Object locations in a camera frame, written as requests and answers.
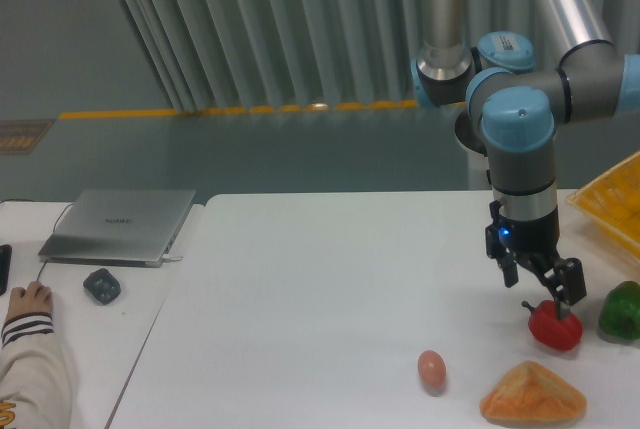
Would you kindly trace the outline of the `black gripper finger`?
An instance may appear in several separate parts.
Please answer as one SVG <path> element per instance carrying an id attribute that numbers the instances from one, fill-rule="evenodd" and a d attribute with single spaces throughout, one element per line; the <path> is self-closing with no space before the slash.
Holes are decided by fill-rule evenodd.
<path id="1" fill-rule="evenodd" d="M 514 255 L 509 251 L 502 251 L 496 258 L 498 267 L 502 271 L 506 288 L 511 288 L 519 282 L 518 265 Z"/>
<path id="2" fill-rule="evenodd" d="M 587 295 L 582 261 L 563 258 L 554 253 L 529 253 L 519 257 L 519 264 L 536 276 L 552 296 L 555 316 L 564 320 L 571 307 Z"/>

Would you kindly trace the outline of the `person's hand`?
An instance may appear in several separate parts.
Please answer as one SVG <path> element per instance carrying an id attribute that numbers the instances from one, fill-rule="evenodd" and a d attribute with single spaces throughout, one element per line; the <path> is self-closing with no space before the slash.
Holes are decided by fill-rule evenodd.
<path id="1" fill-rule="evenodd" d="M 50 287 L 39 281 L 31 281 L 26 288 L 15 287 L 10 292 L 5 321 L 29 314 L 53 313 L 53 296 Z"/>

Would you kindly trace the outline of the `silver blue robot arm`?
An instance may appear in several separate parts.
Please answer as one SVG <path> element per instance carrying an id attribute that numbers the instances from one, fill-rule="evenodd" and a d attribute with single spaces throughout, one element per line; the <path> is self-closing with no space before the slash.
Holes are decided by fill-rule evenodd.
<path id="1" fill-rule="evenodd" d="M 557 252 L 553 143 L 557 127 L 639 107 L 639 58 L 620 55 L 592 0 L 534 0 L 558 65 L 539 71 L 513 34 L 470 47 L 466 0 L 427 0 L 423 46 L 412 66 L 416 93 L 431 106 L 464 101 L 460 121 L 485 157 L 494 199 L 486 252 L 506 286 L 520 269 L 549 291 L 558 318 L 586 294 L 581 262 Z"/>

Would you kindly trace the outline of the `cream sleeved forearm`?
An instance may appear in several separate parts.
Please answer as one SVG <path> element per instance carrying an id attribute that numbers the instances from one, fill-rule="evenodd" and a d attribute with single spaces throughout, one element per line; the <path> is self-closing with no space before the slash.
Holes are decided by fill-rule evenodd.
<path id="1" fill-rule="evenodd" d="M 5 322 L 1 341 L 1 426 L 68 428 L 71 382 L 52 317 L 14 317 Z"/>

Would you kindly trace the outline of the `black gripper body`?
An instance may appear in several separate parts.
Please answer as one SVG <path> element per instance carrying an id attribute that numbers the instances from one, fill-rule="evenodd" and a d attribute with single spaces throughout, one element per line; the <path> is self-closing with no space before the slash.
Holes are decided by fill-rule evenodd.
<path id="1" fill-rule="evenodd" d="M 539 254 L 546 258 L 558 255 L 557 208 L 544 217 L 526 221 L 507 218 L 501 214 L 501 208 L 499 201 L 489 204 L 491 224 L 485 228 L 485 244 L 490 259 L 500 259 L 507 252 L 515 256 Z"/>

